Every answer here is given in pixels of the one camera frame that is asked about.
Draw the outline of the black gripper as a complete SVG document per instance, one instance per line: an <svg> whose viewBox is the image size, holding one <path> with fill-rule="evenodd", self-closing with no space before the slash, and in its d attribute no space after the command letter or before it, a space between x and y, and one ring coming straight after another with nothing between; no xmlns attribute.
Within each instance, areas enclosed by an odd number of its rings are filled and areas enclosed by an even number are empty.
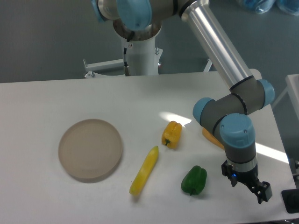
<svg viewBox="0 0 299 224"><path fill-rule="evenodd" d="M259 204L268 202L272 197L270 183L260 182L258 179L257 159L247 163L236 163L226 159L221 165L221 171L222 175L230 180L232 187L238 182L244 184L257 197Z"/></svg>

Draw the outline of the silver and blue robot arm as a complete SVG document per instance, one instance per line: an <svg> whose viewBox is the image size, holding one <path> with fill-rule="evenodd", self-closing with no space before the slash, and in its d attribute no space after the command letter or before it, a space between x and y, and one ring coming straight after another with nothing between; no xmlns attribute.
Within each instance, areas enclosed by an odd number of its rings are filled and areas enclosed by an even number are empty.
<svg viewBox="0 0 299 224"><path fill-rule="evenodd" d="M272 85L254 78L209 8L207 0L93 0L98 21L112 21L123 38L121 65L126 76L155 75L154 49L146 58L130 46L155 37L161 22L178 15L185 21L211 59L230 94L219 99L200 99L193 108L196 121L225 149L222 174L232 186L244 184L259 203L272 195L268 182L258 179L255 130L249 114L269 105L275 96Z"/></svg>

